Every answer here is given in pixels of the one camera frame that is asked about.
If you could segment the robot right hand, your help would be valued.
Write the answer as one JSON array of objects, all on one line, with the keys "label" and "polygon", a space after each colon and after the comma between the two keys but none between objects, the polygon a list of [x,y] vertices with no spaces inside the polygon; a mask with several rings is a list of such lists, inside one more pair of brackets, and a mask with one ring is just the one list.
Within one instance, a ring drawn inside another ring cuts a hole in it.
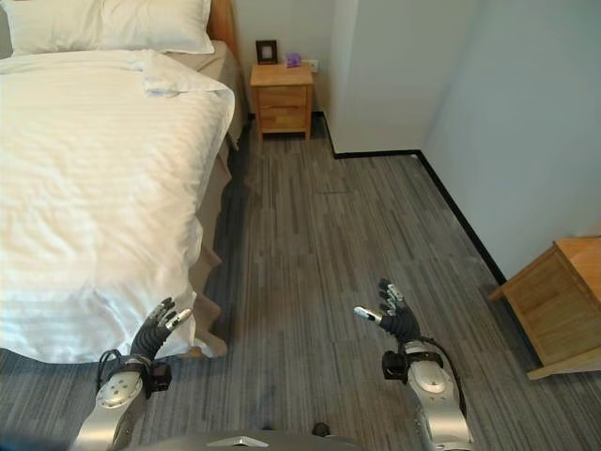
[{"label": "robot right hand", "polygon": [[378,325],[393,336],[400,346],[419,340],[422,337],[419,322],[398,287],[382,278],[378,282],[378,296],[383,301],[380,305],[382,315],[362,306],[355,306],[353,313]]}]

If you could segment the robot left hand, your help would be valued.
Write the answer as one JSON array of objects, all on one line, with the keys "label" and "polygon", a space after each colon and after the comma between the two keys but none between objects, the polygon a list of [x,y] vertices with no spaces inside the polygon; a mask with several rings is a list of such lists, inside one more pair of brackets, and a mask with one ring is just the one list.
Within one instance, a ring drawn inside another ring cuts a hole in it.
[{"label": "robot left hand", "polygon": [[149,361],[154,360],[171,333],[192,314],[191,308],[177,311],[176,303],[172,298],[164,299],[155,306],[138,329],[131,343],[130,355],[141,356]]}]

